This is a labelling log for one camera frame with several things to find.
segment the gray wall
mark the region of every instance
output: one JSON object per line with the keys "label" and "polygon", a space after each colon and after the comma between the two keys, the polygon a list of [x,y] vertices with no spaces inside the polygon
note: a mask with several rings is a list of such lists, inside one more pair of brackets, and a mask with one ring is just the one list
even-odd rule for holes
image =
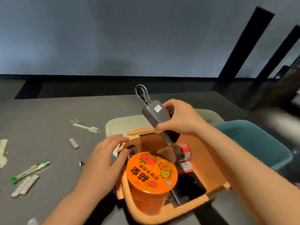
{"label": "gray wall", "polygon": [[300,0],[0,0],[0,74],[218,77],[257,6],[276,15],[238,77],[259,74]]}

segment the gray table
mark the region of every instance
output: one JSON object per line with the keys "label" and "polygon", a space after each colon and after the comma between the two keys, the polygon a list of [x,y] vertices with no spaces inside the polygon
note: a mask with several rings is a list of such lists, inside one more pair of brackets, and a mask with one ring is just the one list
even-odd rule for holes
{"label": "gray table", "polygon": [[[182,99],[195,108],[211,109],[225,121],[242,119],[246,112],[216,92],[153,94],[153,100]],[[8,139],[7,165],[0,169],[1,224],[26,224],[36,217],[41,223],[68,195],[80,177],[79,161],[86,161],[96,144],[105,138],[105,124],[117,117],[141,114],[143,104],[135,95],[7,100],[0,106],[0,139]],[[98,127],[89,133],[73,127],[78,119]],[[74,138],[80,149],[74,150]],[[30,166],[49,159],[51,165],[26,196],[12,199],[16,188],[10,180]],[[104,224],[127,224],[121,209],[115,208]],[[172,223],[199,224],[193,213]]]}

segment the orange basket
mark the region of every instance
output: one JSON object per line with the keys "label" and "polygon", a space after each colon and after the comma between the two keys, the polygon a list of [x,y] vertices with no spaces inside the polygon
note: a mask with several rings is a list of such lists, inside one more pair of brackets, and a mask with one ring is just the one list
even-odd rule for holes
{"label": "orange basket", "polygon": [[[121,145],[118,151],[129,145],[135,145],[137,153],[150,152],[151,154],[155,154],[157,150],[167,146],[161,136],[153,132],[153,128],[138,129],[130,131],[127,134],[130,136],[129,141]],[[176,208],[171,203],[163,205],[168,195],[159,194],[157,199],[154,199],[155,205],[158,206],[154,207],[153,211],[148,212],[148,204],[145,204],[144,201],[148,201],[149,196],[136,187],[133,187],[128,181],[127,172],[123,172],[116,183],[117,197],[119,200],[125,199],[131,216],[138,223],[159,224],[167,222],[214,198],[215,193],[230,188],[229,183],[207,151],[209,146],[206,143],[196,137],[187,135],[181,135],[177,143],[187,143],[190,146],[190,163],[193,166],[194,173],[206,188],[206,194]]]}

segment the white plastic utensil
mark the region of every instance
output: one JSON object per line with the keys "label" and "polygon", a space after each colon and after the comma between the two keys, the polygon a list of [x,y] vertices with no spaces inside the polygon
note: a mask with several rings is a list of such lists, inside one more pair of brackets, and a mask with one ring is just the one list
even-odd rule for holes
{"label": "white plastic utensil", "polygon": [[100,132],[97,127],[87,127],[87,126],[84,126],[84,125],[79,125],[77,123],[73,123],[73,126],[77,126],[77,127],[80,127],[80,128],[87,129],[90,133],[98,133],[98,132]]}
{"label": "white plastic utensil", "polygon": [[6,139],[0,140],[0,168],[4,167],[7,163],[7,158],[3,156],[7,141]]}

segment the instant noodle cup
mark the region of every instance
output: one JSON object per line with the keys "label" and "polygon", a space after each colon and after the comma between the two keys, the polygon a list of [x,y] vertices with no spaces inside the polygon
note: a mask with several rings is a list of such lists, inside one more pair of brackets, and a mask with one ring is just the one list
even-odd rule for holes
{"label": "instant noodle cup", "polygon": [[175,186],[178,172],[173,163],[142,152],[129,159],[126,176],[137,208],[145,214],[156,215]]}

